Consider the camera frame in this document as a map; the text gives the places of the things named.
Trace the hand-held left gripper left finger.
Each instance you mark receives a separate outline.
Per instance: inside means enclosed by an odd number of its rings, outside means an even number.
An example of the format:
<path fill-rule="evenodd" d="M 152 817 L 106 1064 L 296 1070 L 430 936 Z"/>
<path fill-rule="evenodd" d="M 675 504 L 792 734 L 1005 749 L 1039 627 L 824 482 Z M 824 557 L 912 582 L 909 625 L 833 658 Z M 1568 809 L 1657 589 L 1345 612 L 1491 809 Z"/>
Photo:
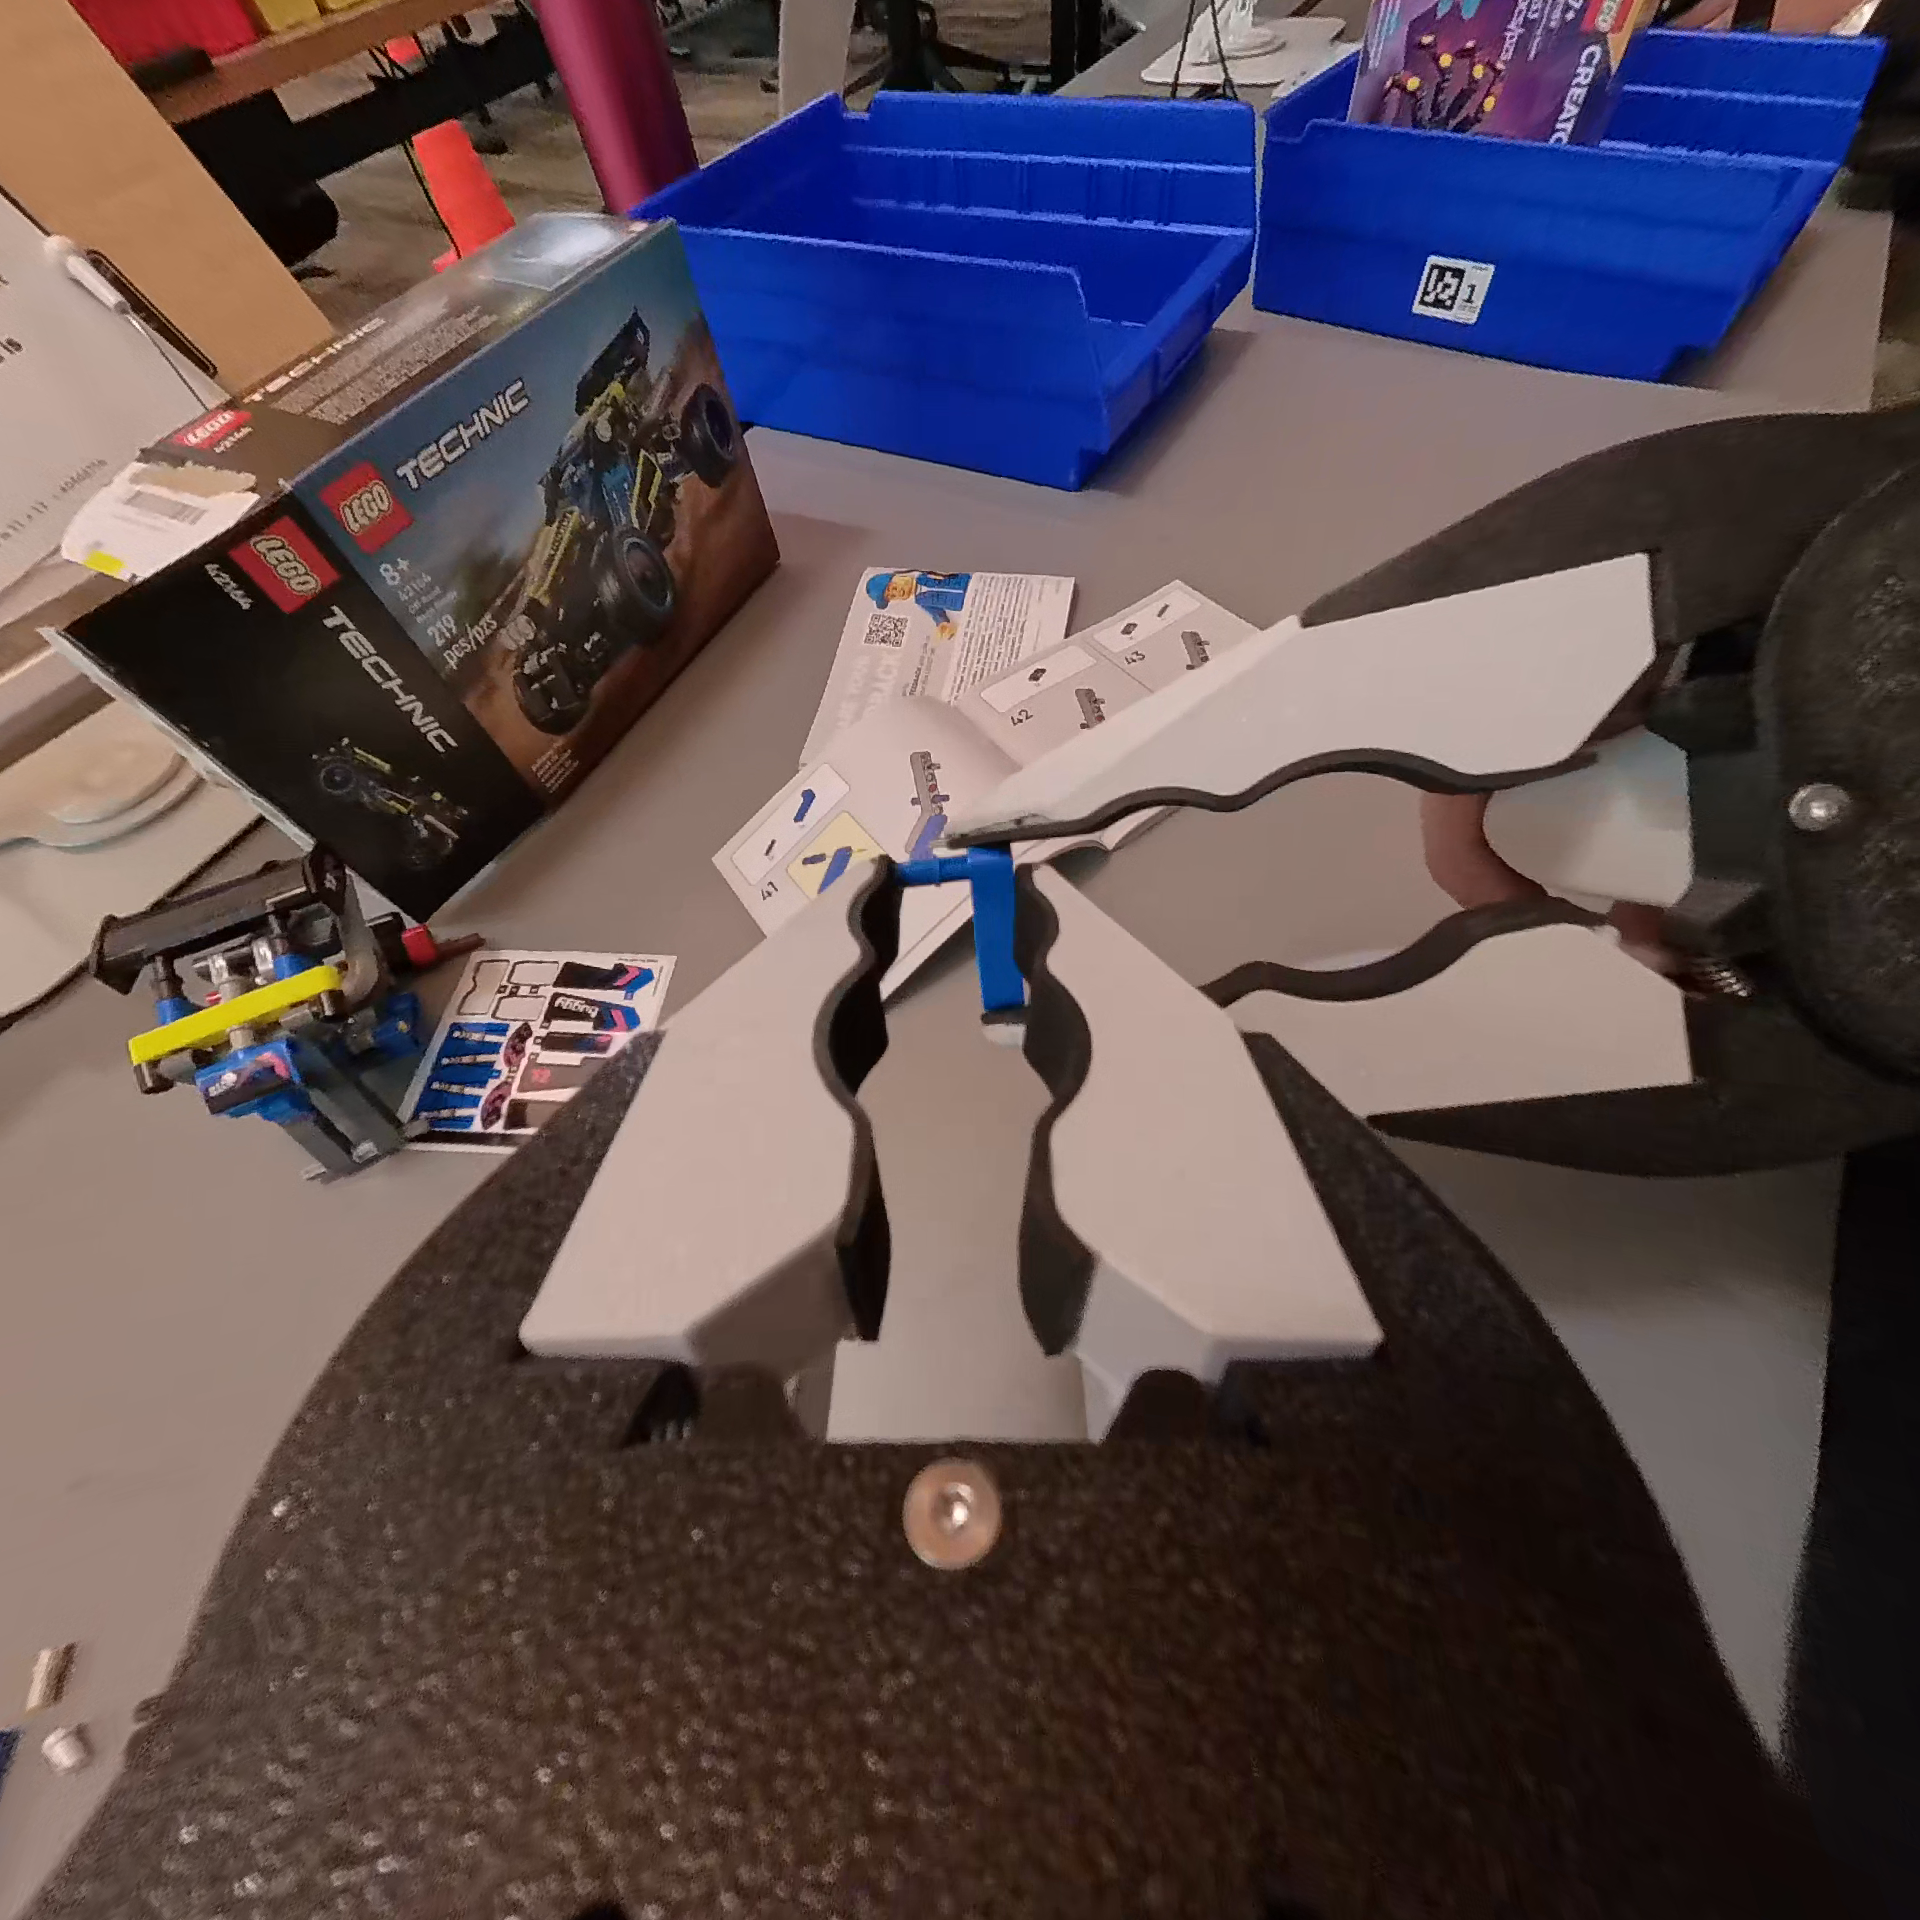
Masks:
<path fill-rule="evenodd" d="M 863 859 L 678 1011 L 519 1324 L 550 1361 L 749 1364 L 877 1341 L 893 1222 L 861 1091 L 901 882 Z"/>

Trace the blue storage bin with tag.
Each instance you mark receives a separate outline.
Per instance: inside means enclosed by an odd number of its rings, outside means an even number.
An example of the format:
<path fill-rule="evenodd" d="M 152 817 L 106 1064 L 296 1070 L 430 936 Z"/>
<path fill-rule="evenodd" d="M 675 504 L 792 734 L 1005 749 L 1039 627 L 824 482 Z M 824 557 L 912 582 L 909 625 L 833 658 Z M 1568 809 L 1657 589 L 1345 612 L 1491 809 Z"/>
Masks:
<path fill-rule="evenodd" d="M 1593 145 L 1357 124 L 1350 54 L 1264 112 L 1255 309 L 1659 382 L 1720 347 L 1855 148 L 1881 36 L 1639 35 Z"/>

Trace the purple toy set box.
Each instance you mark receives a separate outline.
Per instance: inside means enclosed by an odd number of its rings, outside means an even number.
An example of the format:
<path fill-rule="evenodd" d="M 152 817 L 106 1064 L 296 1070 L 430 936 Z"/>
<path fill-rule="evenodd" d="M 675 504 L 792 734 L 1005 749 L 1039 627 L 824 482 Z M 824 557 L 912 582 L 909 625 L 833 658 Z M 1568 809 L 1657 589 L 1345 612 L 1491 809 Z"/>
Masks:
<path fill-rule="evenodd" d="M 1554 146 L 1601 141 L 1657 3 L 1377 3 L 1350 121 Z"/>

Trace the person's right hand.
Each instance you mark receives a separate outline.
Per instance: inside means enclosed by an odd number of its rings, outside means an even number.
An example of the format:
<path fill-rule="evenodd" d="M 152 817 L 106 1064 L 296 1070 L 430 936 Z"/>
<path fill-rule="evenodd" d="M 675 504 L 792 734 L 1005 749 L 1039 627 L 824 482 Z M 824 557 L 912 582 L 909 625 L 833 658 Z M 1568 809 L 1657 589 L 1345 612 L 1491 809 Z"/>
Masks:
<path fill-rule="evenodd" d="M 1499 857 L 1486 836 L 1488 794 L 1423 794 L 1423 845 L 1432 881 L 1462 908 L 1483 909 L 1536 899 L 1534 881 Z"/>

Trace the brown cardboard sheet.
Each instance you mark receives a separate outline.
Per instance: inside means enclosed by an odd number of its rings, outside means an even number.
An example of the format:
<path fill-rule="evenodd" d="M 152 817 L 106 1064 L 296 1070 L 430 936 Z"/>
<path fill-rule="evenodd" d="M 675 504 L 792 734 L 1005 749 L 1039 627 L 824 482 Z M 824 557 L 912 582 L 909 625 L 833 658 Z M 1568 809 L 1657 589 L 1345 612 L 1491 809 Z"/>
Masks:
<path fill-rule="evenodd" d="M 3 184 L 45 228 L 106 253 L 229 388 L 333 325 L 67 3 L 3 5 Z"/>

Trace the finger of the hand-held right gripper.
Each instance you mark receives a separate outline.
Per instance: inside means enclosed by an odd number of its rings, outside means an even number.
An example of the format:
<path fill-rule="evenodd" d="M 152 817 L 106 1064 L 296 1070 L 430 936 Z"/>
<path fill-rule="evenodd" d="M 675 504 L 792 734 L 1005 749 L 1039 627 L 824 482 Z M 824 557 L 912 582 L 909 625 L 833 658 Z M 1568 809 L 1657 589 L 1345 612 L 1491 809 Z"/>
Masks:
<path fill-rule="evenodd" d="M 1695 1082 L 1682 990 L 1547 899 L 1455 913 L 1357 968 L 1246 962 L 1206 995 L 1367 1120 Z"/>
<path fill-rule="evenodd" d="M 1322 627 L 1285 619 L 1018 768 L 949 819 L 947 845 L 1099 833 L 1145 809 L 1246 809 L 1360 772 L 1432 794 L 1574 781 L 1523 853 L 1574 899 L 1677 905 L 1695 878 L 1690 774 L 1651 731 L 1611 734 L 1665 674 L 1665 600 L 1639 550 Z"/>

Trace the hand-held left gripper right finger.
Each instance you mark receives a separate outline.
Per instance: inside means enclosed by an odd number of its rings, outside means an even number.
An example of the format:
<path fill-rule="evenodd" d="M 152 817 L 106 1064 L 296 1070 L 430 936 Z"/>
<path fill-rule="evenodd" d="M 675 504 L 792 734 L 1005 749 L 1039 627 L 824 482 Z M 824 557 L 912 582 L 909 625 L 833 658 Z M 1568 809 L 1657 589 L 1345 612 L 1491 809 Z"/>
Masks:
<path fill-rule="evenodd" d="M 1024 1060 L 1047 1091 L 1019 1217 L 1026 1324 L 1091 1435 L 1152 1374 L 1360 1361 L 1383 1337 L 1262 1059 L 1053 869 L 1015 882 Z"/>

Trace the plain blue storage bin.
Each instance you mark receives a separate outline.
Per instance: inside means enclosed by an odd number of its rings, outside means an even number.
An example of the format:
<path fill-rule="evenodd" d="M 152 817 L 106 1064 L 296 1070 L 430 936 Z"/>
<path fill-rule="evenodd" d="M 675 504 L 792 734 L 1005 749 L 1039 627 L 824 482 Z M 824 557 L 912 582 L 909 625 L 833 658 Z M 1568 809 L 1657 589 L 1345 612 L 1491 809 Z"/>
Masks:
<path fill-rule="evenodd" d="M 1078 491 L 1250 278 L 1249 102 L 824 96 L 673 221 L 749 425 Z"/>

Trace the magenta cylinder post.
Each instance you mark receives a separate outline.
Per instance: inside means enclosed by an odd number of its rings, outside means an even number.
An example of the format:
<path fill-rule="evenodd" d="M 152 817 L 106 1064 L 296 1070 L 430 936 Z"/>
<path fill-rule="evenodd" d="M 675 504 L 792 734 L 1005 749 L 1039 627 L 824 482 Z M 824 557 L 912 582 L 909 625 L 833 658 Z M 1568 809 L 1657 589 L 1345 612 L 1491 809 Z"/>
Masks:
<path fill-rule="evenodd" d="M 533 3 L 593 174 L 626 217 L 699 170 L 654 3 Z"/>

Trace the white instruction booklet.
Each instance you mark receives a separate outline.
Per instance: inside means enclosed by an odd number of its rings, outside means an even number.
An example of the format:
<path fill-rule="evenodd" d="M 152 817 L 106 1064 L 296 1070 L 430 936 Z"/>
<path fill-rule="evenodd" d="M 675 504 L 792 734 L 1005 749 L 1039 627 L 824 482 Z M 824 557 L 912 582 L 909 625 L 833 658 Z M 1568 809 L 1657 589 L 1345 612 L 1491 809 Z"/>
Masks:
<path fill-rule="evenodd" d="M 761 933 L 857 865 L 945 853 L 1013 772 L 1257 636 L 1182 580 L 1078 634 L 1071 605 L 1065 577 L 861 577 L 798 772 L 711 859 Z"/>

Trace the sticker sheet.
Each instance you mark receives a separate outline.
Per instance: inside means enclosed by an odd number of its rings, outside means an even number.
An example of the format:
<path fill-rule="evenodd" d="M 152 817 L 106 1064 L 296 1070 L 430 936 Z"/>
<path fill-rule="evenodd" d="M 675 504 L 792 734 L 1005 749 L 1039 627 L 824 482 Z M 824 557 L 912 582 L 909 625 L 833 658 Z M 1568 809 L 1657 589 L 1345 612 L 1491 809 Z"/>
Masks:
<path fill-rule="evenodd" d="M 475 950 L 401 1105 L 402 1140 L 507 1154 L 661 1027 L 659 950 Z"/>

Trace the dark toy set box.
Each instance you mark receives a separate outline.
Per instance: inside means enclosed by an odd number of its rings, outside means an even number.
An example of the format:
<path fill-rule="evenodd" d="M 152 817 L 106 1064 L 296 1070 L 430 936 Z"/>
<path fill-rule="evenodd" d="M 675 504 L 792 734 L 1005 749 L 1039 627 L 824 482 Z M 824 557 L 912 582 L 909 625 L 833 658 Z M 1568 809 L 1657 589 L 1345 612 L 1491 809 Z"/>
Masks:
<path fill-rule="evenodd" d="M 424 922 L 776 573 L 673 220 L 546 212 L 142 450 L 160 544 L 42 628 Z"/>

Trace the partly built toy car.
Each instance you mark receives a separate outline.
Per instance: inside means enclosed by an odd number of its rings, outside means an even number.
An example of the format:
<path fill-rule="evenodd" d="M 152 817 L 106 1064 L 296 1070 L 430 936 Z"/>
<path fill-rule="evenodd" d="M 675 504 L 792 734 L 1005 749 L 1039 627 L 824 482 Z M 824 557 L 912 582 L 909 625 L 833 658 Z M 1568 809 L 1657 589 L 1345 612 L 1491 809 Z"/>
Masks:
<path fill-rule="evenodd" d="M 416 981 L 480 947 L 398 913 L 370 918 L 343 859 L 313 848 L 106 916 L 88 972 L 154 995 L 129 1042 L 145 1094 L 191 1088 L 211 1117 L 265 1120 L 330 1182 L 409 1142 L 384 1085 L 424 1048 Z"/>

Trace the blue angled plastic beam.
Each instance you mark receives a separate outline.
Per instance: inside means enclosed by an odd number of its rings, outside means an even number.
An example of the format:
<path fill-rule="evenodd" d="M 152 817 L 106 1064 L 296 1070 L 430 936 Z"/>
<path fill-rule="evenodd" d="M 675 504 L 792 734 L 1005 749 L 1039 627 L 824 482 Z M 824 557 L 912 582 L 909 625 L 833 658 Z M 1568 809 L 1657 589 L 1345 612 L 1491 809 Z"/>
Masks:
<path fill-rule="evenodd" d="M 1018 957 L 1018 862 L 1009 844 L 981 844 L 896 865 L 905 889 L 967 885 L 983 1034 L 1009 1050 L 1024 1044 L 1026 981 Z"/>

